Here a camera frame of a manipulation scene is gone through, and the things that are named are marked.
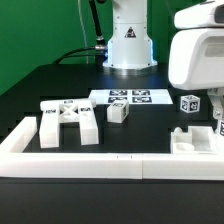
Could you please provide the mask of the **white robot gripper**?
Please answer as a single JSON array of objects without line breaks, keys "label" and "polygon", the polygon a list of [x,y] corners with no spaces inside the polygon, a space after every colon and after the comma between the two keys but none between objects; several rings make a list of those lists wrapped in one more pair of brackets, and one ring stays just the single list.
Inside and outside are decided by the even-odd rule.
[{"label": "white robot gripper", "polygon": [[209,89],[213,117],[224,118],[224,0],[205,2],[175,14],[168,78],[179,89]]}]

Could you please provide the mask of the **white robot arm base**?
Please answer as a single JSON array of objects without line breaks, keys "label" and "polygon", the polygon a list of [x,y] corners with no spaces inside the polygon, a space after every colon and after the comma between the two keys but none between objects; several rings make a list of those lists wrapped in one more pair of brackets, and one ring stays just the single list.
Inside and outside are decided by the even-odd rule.
[{"label": "white robot arm base", "polygon": [[156,66],[147,33],[147,0],[112,0],[112,6],[113,35],[103,66],[126,70]]}]

